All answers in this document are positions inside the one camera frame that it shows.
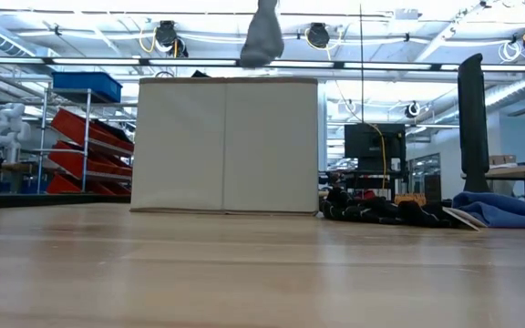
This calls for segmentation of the long ceiling light bar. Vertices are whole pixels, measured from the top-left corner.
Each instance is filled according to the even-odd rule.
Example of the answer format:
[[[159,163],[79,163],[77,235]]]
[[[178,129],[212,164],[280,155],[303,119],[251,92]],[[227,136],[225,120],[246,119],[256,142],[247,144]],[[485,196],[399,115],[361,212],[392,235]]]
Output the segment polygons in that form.
[[[0,65],[48,66],[119,66],[119,67],[239,67],[239,59],[188,59],[188,58],[96,58],[96,57],[23,57],[0,56]],[[458,70],[457,64],[393,63],[393,62],[343,62],[275,60],[269,67],[335,70],[378,71],[443,71]]]

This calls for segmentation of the black upright post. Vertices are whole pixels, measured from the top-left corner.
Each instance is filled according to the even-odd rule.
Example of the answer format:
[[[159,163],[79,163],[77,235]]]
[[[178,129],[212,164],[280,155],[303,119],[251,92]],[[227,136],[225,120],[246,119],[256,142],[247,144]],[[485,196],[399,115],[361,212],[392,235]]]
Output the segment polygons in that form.
[[[489,192],[489,145],[482,54],[458,66],[458,118],[464,191]]]

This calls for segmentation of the white paper tag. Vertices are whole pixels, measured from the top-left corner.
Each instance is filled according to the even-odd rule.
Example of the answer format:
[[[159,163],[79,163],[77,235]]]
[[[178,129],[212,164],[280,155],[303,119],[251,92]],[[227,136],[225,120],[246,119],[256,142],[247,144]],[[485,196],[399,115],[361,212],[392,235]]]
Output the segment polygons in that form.
[[[476,219],[472,215],[463,210],[443,207],[443,212],[459,227],[465,227],[470,230],[480,231],[486,229],[487,225],[481,220]]]

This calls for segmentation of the grey sock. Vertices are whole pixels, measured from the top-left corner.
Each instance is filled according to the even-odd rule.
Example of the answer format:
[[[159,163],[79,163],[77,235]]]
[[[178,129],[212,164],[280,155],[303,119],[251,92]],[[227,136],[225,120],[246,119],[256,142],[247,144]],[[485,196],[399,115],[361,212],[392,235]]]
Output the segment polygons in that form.
[[[264,67],[282,56],[284,41],[276,9],[279,0],[258,0],[240,54],[244,68]]]

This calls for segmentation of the blue plastic bin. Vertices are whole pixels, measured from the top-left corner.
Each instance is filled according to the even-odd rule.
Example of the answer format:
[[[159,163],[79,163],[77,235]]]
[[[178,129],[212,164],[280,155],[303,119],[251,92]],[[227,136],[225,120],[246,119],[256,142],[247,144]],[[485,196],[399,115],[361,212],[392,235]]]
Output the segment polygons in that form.
[[[53,91],[70,101],[86,103],[88,90],[92,103],[119,103],[122,85],[104,72],[54,72]]]

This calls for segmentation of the metal shelf rack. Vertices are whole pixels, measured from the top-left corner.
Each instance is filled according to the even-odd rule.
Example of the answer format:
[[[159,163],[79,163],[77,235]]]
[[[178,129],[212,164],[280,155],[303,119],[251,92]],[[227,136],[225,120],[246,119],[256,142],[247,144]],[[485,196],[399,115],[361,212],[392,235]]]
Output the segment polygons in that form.
[[[61,97],[57,95],[53,88],[51,88],[47,94],[46,94],[46,100],[43,102],[42,107],[42,117],[41,117],[41,123],[42,123],[42,130],[47,131],[51,130],[55,133],[57,133],[57,140],[55,143],[51,146],[46,145],[46,137],[41,137],[40,142],[40,148],[36,151],[39,155],[39,163],[38,163],[38,189],[40,191],[46,192],[46,188],[49,184],[49,182],[54,178],[55,174],[65,174],[72,176],[75,179],[79,179],[69,172],[65,171],[61,167],[59,167],[56,163],[51,161],[48,158],[48,154],[52,151],[53,146],[60,140],[66,141],[75,145],[79,145],[76,142],[72,141],[68,137],[62,135],[61,133],[57,132],[51,127],[51,122],[54,118],[54,116],[57,114],[58,110],[63,108],[69,112],[72,112],[73,114],[76,114],[82,118],[86,119],[86,123],[88,123],[91,119],[98,119],[101,122],[104,122],[111,127],[118,128],[116,125],[120,123],[122,120],[120,118],[116,117],[97,117],[94,115],[94,111],[96,109],[111,109],[114,107],[113,103],[92,103],[91,102],[91,93],[92,91],[89,89],[87,91],[87,102],[86,103],[77,103],[70,101],[64,97]],[[84,149],[85,157],[88,156],[88,151],[90,148],[88,147],[88,136],[85,136],[85,144],[83,146],[80,146]],[[133,161],[133,154],[128,157],[123,157],[120,155],[114,155],[118,159],[122,160],[126,164],[132,167],[132,161]],[[96,181],[114,181],[117,183],[120,183],[121,185],[127,187],[131,190],[131,182],[132,182],[132,176],[131,177],[122,177],[122,176],[113,176],[113,175],[102,175],[102,174],[93,174],[93,173],[84,173],[83,177],[79,179],[82,181],[82,189],[84,190],[86,187],[86,182],[91,180]]]

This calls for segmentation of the beige fabric storage box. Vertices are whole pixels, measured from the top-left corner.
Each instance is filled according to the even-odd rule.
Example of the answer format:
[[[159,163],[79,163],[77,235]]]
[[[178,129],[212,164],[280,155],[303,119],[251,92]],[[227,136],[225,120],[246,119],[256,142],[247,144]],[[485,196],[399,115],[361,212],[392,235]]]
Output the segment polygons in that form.
[[[314,215],[317,80],[141,79],[130,208]]]

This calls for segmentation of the blue floor crate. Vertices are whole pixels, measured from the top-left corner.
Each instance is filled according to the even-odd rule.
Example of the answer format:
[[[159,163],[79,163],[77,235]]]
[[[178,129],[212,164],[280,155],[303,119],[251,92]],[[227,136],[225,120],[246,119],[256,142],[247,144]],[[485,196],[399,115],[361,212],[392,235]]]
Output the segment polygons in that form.
[[[37,194],[37,183],[32,180],[22,180],[20,182],[3,181],[0,182],[0,193]]]

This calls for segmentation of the wooden workbench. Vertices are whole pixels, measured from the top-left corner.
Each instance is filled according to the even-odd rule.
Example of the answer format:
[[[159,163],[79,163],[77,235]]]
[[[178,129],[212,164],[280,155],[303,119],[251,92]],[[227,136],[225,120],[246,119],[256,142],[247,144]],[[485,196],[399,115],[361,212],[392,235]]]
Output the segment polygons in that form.
[[[470,192],[489,192],[488,179],[523,181],[525,199],[525,165],[489,169],[484,173],[483,178],[481,176],[469,178],[466,173],[462,173],[461,178],[465,180],[464,191]]]

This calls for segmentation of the black monitor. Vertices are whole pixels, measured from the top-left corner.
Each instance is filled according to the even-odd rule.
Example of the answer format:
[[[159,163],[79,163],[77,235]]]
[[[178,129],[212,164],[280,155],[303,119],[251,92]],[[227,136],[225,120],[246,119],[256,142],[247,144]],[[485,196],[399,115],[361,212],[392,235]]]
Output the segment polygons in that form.
[[[346,125],[344,157],[357,159],[357,168],[367,174],[407,172],[406,127],[404,124]]]

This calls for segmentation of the red plastic bin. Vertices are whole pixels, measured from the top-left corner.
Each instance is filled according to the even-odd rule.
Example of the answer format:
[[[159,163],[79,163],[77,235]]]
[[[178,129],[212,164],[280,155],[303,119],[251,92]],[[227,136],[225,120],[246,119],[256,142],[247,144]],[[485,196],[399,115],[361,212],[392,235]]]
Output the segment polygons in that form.
[[[116,156],[90,149],[85,157],[82,147],[62,140],[53,146],[48,158],[79,179],[84,173],[132,176],[132,167]]]
[[[54,116],[51,127],[80,146],[85,144],[85,136],[88,136],[90,149],[123,157],[131,156],[134,151],[134,143],[123,130],[98,119],[91,119],[86,123],[85,118],[63,108]]]
[[[65,174],[55,174],[46,192],[48,194],[93,193],[107,196],[129,196],[131,194],[130,189],[114,181],[87,181],[83,190],[81,180]]]

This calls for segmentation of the blue sock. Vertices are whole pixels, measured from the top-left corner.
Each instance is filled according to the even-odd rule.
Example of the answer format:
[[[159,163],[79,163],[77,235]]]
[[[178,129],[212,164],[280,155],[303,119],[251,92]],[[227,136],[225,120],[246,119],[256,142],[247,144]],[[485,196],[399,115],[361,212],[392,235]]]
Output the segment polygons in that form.
[[[465,210],[489,228],[525,229],[525,215],[514,214],[496,207],[475,205],[472,210]]]
[[[453,200],[454,208],[463,208],[473,203],[480,203],[482,205],[490,205],[499,210],[504,210],[509,213],[518,215],[525,215],[525,201],[513,197],[504,196],[490,192],[469,192],[463,191],[459,193]]]

